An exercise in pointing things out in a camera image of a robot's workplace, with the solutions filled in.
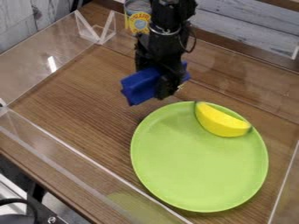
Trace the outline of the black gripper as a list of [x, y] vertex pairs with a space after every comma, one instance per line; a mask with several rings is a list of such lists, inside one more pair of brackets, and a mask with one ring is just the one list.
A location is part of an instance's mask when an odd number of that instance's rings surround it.
[[182, 57], [192, 53], [188, 48], [189, 39], [196, 33], [189, 25], [185, 25], [174, 35], [162, 35], [153, 31], [149, 34], [137, 34], [135, 43], [135, 70], [139, 72], [149, 67], [159, 67], [163, 71], [155, 86], [155, 98], [163, 100], [174, 95], [184, 84], [185, 68]]

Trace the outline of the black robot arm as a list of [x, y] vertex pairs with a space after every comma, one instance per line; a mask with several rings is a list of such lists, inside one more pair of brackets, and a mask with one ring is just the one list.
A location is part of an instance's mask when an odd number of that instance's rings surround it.
[[184, 84], [186, 68], [184, 55], [193, 35], [192, 17], [196, 15], [196, 0], [150, 0], [150, 33], [137, 35], [135, 68], [157, 67], [161, 77], [154, 86], [154, 97], [163, 100], [174, 95]]

